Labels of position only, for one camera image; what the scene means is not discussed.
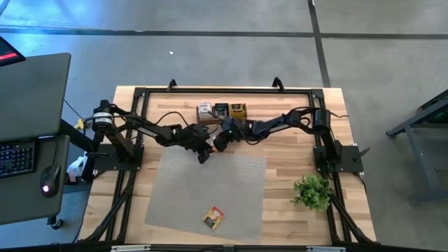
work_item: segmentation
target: potted plant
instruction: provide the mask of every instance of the potted plant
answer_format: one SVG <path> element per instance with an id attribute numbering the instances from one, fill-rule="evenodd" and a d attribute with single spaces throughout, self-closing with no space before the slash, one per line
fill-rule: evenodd
<path id="1" fill-rule="evenodd" d="M 297 197 L 291 200 L 294 206 L 301 202 L 316 211 L 326 210 L 330 206 L 330 183 L 321 175 L 310 174 L 294 182 L 294 191 L 297 191 Z"/>

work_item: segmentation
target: computer mouse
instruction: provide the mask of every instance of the computer mouse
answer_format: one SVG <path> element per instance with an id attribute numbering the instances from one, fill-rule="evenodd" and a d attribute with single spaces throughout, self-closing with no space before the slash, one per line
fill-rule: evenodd
<path id="1" fill-rule="evenodd" d="M 44 197 L 53 197 L 59 190 L 61 169 L 57 165 L 52 165 L 42 171 L 40 189 Z"/>

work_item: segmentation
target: keyboard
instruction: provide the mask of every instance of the keyboard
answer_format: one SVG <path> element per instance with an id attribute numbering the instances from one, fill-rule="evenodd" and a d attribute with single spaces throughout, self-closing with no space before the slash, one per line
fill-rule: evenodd
<path id="1" fill-rule="evenodd" d="M 35 171 L 35 141 L 0 143 L 0 179 Z"/>

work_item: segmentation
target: metal stand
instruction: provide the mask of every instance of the metal stand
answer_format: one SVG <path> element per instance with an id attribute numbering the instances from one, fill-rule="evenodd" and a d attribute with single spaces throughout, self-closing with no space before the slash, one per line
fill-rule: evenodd
<path id="1" fill-rule="evenodd" d="M 428 123 L 434 120 L 434 118 L 438 116 L 440 117 L 440 115 L 442 115 L 444 112 L 446 113 L 447 111 L 448 90 L 444 91 L 442 94 L 439 94 L 435 98 L 426 102 L 424 105 L 420 106 L 419 112 L 415 116 L 394 127 L 392 130 L 386 132 L 386 135 L 392 139 L 394 139 L 399 133 L 406 133 L 412 149 L 412 153 L 414 154 L 414 157 L 417 160 L 418 167 L 420 168 L 421 173 L 425 178 L 428 192 L 425 195 L 411 196 L 409 198 L 410 204 L 418 204 L 422 202 L 448 198 L 448 190 L 441 189 L 440 180 L 437 175 L 437 170 L 447 170 L 446 166 L 442 165 L 441 167 L 439 167 L 437 165 L 430 165 L 428 163 L 427 159 L 434 159 L 437 158 L 437 156 L 434 155 L 431 156 L 431 158 L 426 157 L 426 155 L 430 155 L 432 153 L 425 153 L 424 147 L 421 144 L 417 143 L 417 136 L 414 131 L 414 129 L 417 128 L 425 128 L 428 130 L 436 130 L 437 128 L 448 129 L 447 124 Z"/>

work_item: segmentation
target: black metal stand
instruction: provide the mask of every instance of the black metal stand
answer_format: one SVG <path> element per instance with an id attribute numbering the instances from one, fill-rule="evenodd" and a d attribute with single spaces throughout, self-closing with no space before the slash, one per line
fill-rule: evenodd
<path id="1" fill-rule="evenodd" d="M 412 205 L 448 198 L 448 190 L 441 186 L 437 173 L 438 170 L 448 170 L 445 165 L 446 153 L 443 151 L 446 144 L 442 144 L 440 146 L 441 148 L 437 148 L 437 146 L 440 145 L 440 142 L 443 142 L 443 139 L 438 136 L 446 133 L 446 130 L 442 132 L 440 130 L 443 130 L 443 128 L 448 128 L 448 125 L 446 124 L 446 113 L 448 113 L 448 90 L 442 92 L 438 96 L 420 106 L 415 116 L 386 132 L 386 135 L 392 139 L 394 139 L 399 133 L 406 133 L 412 153 L 417 160 L 418 168 L 425 178 L 428 192 L 424 195 L 409 197 L 409 203 Z M 436 145 L 436 147 L 426 147 L 427 150 L 430 149 L 432 151 L 425 152 L 425 148 L 422 144 L 418 144 L 418 135 L 416 133 L 419 128 L 425 128 L 426 131 L 428 131 L 427 133 L 432 132 L 437 136 L 437 141 L 434 141 L 434 143 L 431 144 Z"/>

